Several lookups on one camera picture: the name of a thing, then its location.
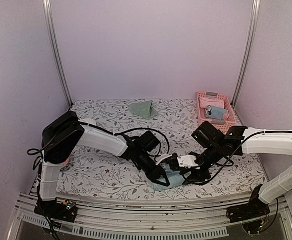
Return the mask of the light blue towel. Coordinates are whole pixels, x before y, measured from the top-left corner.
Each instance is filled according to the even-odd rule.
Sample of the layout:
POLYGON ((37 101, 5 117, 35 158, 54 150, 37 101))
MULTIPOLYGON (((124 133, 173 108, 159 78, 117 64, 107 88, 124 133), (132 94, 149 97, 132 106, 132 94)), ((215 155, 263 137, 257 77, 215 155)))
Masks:
POLYGON ((167 173, 168 180, 170 182, 169 186, 163 186, 156 183, 149 183, 149 186, 156 192, 169 190, 172 188, 180 187, 183 185, 184 177, 179 174, 179 172, 168 172, 167 173))

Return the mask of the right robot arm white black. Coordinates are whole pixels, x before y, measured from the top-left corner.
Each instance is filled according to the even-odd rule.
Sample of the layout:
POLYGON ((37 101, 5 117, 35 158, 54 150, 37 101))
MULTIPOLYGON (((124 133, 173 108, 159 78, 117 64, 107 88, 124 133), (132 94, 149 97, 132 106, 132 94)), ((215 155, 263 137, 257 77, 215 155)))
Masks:
MULTIPOLYGON (((261 130, 247 126, 232 126, 226 134, 205 121, 192 134, 205 151, 194 156, 178 157, 179 167, 193 174, 201 173, 222 158, 250 154, 292 157, 292 130, 261 130)), ((292 191, 292 165, 274 179, 256 187, 245 206, 248 218, 255 218, 273 200, 292 191)))

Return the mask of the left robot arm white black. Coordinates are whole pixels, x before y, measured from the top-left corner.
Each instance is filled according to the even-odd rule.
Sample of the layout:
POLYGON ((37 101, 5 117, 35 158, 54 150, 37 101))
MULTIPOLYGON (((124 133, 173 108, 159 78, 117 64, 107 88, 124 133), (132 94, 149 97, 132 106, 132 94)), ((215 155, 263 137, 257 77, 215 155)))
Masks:
POLYGON ((73 111, 61 115, 44 128, 41 148, 31 148, 26 152, 28 156, 36 156, 33 169, 39 169, 38 212, 56 217, 59 213, 72 210, 67 203, 57 203, 56 188, 60 169, 77 146, 131 161, 152 183, 169 186, 165 170, 149 155, 160 144, 154 136, 155 132, 147 128, 143 135, 129 137, 126 132, 112 133, 93 125, 90 120, 79 120, 73 111))

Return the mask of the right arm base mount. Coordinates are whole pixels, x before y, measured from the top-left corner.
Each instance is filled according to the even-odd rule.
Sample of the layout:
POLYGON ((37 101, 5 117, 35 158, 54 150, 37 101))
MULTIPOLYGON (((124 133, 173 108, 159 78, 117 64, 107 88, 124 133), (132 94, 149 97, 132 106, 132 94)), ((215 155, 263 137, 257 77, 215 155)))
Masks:
POLYGON ((225 215, 231 223, 237 223, 266 216, 269 213, 269 204, 254 198, 250 199, 247 203, 228 207, 225 215))

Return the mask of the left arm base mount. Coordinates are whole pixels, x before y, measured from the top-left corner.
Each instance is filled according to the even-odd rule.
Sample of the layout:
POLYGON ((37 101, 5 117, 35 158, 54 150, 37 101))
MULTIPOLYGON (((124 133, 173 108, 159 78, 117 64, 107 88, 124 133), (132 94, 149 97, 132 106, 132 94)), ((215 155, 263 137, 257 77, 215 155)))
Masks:
POLYGON ((76 204, 70 200, 59 203, 56 199, 52 201, 43 201, 38 199, 34 213, 43 217, 47 217, 48 219, 74 223, 77 210, 78 208, 76 207, 76 204))

